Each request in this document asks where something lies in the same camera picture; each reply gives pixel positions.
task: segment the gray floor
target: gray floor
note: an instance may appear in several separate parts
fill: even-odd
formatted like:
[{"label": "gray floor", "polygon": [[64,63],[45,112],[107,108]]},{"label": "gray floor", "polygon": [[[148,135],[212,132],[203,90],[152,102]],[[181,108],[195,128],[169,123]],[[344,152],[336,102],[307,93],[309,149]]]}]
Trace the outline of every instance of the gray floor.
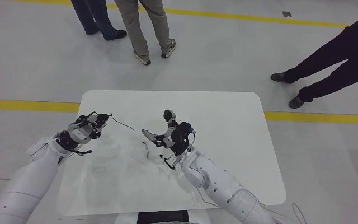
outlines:
[{"label": "gray floor", "polygon": [[[167,0],[164,5],[271,17],[291,11],[295,19],[343,23],[354,22],[358,12],[354,0]],[[114,26],[123,29],[118,11],[109,14]],[[294,86],[270,82],[269,75],[295,66],[342,30],[168,14],[178,48],[163,60],[148,17],[140,15],[152,57],[149,67],[131,54],[128,38],[105,42],[100,34],[86,36],[71,7],[1,0],[0,99],[80,102],[91,89],[252,91],[264,110],[291,111],[287,102],[297,90],[334,67]],[[357,114],[357,93],[357,86],[351,86],[298,111]],[[11,177],[30,161],[25,149],[42,136],[65,129],[75,118],[72,113],[0,111],[0,177]],[[293,202],[308,223],[357,223],[357,125],[268,122],[268,128],[287,192],[284,204],[270,208],[293,223]],[[61,177],[62,169],[29,223],[114,222],[115,214],[58,214]],[[0,190],[5,184],[0,181]],[[210,214],[214,223],[237,223],[224,211],[211,209]]]}]

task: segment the yellow floor line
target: yellow floor line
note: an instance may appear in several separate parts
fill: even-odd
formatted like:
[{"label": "yellow floor line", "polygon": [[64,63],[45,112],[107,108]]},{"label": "yellow floor line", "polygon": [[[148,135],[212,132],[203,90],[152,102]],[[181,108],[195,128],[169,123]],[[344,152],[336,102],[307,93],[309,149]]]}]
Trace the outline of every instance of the yellow floor line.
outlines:
[{"label": "yellow floor line", "polygon": [[0,110],[26,110],[77,113],[79,103],[76,102],[41,102],[21,100],[0,100]]},{"label": "yellow floor line", "polygon": [[[77,113],[76,102],[40,102],[21,100],[0,100],[0,110],[51,111]],[[282,122],[346,123],[358,124],[358,115],[354,114],[314,114],[265,111],[266,120]]]},{"label": "yellow floor line", "polygon": [[[44,3],[44,4],[60,4],[64,6],[71,6],[69,0],[11,0],[15,2],[31,2],[31,3]],[[108,8],[117,9],[116,4],[107,4]],[[305,26],[328,26],[328,27],[346,27],[349,24],[341,24],[336,22],[321,22],[321,21],[309,21],[309,20],[295,20],[292,18],[271,18],[263,16],[251,16],[251,15],[239,15],[230,13],[217,13],[217,12],[203,12],[194,10],[178,10],[174,8],[165,8],[167,13],[185,15],[185,16],[201,16],[201,17],[213,17],[213,18],[226,18],[232,20],[248,20],[256,22],[274,22],[278,24],[293,24],[293,25],[305,25]]]}]

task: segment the dark pants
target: dark pants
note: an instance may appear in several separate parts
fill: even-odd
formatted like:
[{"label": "dark pants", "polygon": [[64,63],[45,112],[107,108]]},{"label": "dark pants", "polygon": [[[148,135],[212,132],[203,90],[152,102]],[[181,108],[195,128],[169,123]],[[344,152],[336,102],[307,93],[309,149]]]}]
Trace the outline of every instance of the dark pants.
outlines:
[{"label": "dark pants", "polygon": [[287,70],[284,80],[293,83],[347,59],[327,78],[302,88],[298,93],[301,100],[312,102],[314,98],[326,96],[358,82],[358,22],[346,27],[297,67]]},{"label": "dark pants", "polygon": [[113,28],[108,18],[106,0],[71,0],[71,2],[87,35],[92,35],[100,29],[106,40],[114,38],[117,30]]}]

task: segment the white table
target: white table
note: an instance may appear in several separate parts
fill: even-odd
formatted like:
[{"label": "white table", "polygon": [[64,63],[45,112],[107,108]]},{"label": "white table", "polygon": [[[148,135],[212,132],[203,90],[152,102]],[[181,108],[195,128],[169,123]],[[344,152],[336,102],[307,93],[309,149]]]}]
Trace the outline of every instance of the white table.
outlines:
[{"label": "white table", "polygon": [[104,213],[205,209],[197,190],[180,169],[172,171],[159,158],[170,150],[151,142],[149,160],[141,129],[167,130],[165,109],[177,121],[191,123],[195,146],[228,170],[264,204],[286,199],[275,151],[258,96],[251,92],[88,91],[78,115],[92,111],[113,113],[102,136],[65,163],[58,195],[58,211],[67,216]]}]

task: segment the person's leg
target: person's leg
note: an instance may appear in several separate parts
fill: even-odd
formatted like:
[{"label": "person's leg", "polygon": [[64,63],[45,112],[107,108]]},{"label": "person's leg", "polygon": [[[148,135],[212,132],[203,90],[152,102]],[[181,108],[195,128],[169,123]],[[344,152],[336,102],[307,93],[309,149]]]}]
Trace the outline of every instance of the person's leg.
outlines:
[{"label": "person's leg", "polygon": [[356,29],[346,27],[337,37],[323,45],[298,66],[287,70],[283,80],[293,83],[300,78],[308,77],[338,62],[348,59],[351,52],[351,36]]},{"label": "person's leg", "polygon": [[327,78],[302,88],[298,97],[303,102],[312,102],[314,98],[326,96],[358,82],[358,59],[349,59],[339,66]]},{"label": "person's leg", "polygon": [[122,15],[133,49],[144,61],[149,60],[149,50],[139,23],[138,0],[115,0]]},{"label": "person's leg", "polygon": [[98,27],[93,20],[90,9],[84,0],[71,0],[74,10],[87,35],[98,32]]},{"label": "person's leg", "polygon": [[112,40],[117,35],[117,30],[113,28],[108,11],[106,0],[85,0],[89,10],[95,18],[98,28],[101,30],[105,40]]},{"label": "person's leg", "polygon": [[169,38],[167,14],[164,11],[162,0],[140,0],[140,2],[152,21],[162,53],[168,54],[171,50],[172,40]]}]

